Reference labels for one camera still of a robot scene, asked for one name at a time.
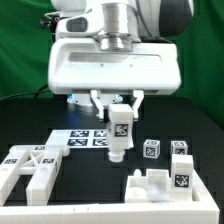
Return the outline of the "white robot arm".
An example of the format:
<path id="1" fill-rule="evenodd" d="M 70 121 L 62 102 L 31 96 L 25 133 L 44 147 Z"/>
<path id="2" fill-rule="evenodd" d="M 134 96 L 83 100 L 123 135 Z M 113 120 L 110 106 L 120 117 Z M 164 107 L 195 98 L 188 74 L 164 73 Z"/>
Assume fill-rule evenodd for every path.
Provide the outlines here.
<path id="1" fill-rule="evenodd" d="M 48 85 L 55 94 L 88 94 L 104 117 L 103 94 L 166 95 L 181 84 L 177 48 L 193 0 L 51 0 L 59 21 L 51 48 Z"/>

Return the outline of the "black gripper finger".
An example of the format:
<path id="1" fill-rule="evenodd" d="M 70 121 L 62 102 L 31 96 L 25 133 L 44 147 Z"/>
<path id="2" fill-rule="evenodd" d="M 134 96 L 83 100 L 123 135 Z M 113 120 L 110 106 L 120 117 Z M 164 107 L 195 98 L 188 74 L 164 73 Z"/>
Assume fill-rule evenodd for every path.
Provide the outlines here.
<path id="1" fill-rule="evenodd" d="M 93 102 L 95 107 L 98 109 L 97 117 L 101 121 L 104 121 L 105 120 L 106 109 L 105 109 L 104 105 L 102 104 L 102 102 L 100 100 L 100 96 L 101 96 L 101 92 L 100 91 L 98 91 L 98 90 L 91 90 L 90 91 L 91 101 Z"/>
<path id="2" fill-rule="evenodd" d="M 139 107 L 141 106 L 141 103 L 144 99 L 144 92 L 142 90 L 134 90 L 133 98 L 134 98 L 134 102 L 132 105 L 133 118 L 135 121 L 137 121 L 139 118 L 138 110 L 139 110 Z"/>

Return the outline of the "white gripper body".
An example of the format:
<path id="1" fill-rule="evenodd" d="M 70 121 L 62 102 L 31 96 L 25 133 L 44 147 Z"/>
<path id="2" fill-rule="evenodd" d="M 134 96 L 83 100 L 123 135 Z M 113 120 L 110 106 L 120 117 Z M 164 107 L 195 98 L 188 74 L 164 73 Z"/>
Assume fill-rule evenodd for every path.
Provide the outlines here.
<path id="1" fill-rule="evenodd" d="M 167 43 L 135 43 L 130 52 L 101 51 L 92 38 L 63 38 L 52 48 L 48 86 L 55 94 L 169 95 L 181 85 L 177 48 Z"/>

